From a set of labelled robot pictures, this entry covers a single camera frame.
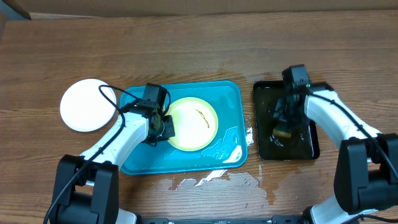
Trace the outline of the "green yellow sponge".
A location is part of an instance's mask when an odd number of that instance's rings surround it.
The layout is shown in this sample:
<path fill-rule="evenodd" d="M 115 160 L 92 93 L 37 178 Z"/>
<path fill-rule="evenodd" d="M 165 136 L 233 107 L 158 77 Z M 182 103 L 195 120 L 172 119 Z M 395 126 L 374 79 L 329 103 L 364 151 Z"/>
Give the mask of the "green yellow sponge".
<path fill-rule="evenodd" d="M 286 125 L 278 124 L 275 126 L 272 133 L 275 136 L 279 136 L 282 138 L 291 138 L 292 130 L 289 129 Z"/>

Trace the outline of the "yellow plate with sauce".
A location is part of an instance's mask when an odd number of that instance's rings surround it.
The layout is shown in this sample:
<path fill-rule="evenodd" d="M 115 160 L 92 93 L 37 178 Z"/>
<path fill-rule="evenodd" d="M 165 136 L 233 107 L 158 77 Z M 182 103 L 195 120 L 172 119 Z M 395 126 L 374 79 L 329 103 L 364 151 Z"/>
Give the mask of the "yellow plate with sauce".
<path fill-rule="evenodd" d="M 218 115 L 205 100 L 185 97 L 174 101 L 167 112 L 171 115 L 175 136 L 168 142 L 181 151 L 198 151 L 214 140 L 218 131 Z"/>

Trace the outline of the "pink-white plate with sauce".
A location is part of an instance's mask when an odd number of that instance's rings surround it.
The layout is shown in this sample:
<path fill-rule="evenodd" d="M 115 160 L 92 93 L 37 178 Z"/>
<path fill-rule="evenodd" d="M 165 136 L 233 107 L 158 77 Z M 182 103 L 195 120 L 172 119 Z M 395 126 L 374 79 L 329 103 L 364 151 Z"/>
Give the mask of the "pink-white plate with sauce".
<path fill-rule="evenodd" d="M 60 116 L 71 129 L 91 132 L 102 128 L 115 114 L 116 95 L 98 79 L 80 80 L 69 87 L 60 101 Z"/>

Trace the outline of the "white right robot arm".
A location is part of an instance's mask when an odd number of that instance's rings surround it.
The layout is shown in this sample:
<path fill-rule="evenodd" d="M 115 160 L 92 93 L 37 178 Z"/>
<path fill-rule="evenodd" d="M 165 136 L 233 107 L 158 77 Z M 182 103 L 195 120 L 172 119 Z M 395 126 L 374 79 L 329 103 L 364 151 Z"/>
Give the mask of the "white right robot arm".
<path fill-rule="evenodd" d="M 303 213 L 304 223 L 357 223 L 397 205 L 397 134 L 356 116 L 327 83 L 286 84 L 277 100 L 274 134 L 317 123 L 339 149 L 334 194 Z"/>

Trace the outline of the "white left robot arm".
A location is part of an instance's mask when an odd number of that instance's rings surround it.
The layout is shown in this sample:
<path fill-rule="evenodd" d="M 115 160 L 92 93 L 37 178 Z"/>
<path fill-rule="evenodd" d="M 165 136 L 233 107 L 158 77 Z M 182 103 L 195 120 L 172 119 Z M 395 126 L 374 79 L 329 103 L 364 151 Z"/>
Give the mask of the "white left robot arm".
<path fill-rule="evenodd" d="M 60 159 L 44 223 L 137 223 L 135 213 L 119 207 L 120 168 L 140 143 L 156 146 L 174 135 L 172 117 L 157 102 L 134 100 L 123 106 L 93 147 Z"/>

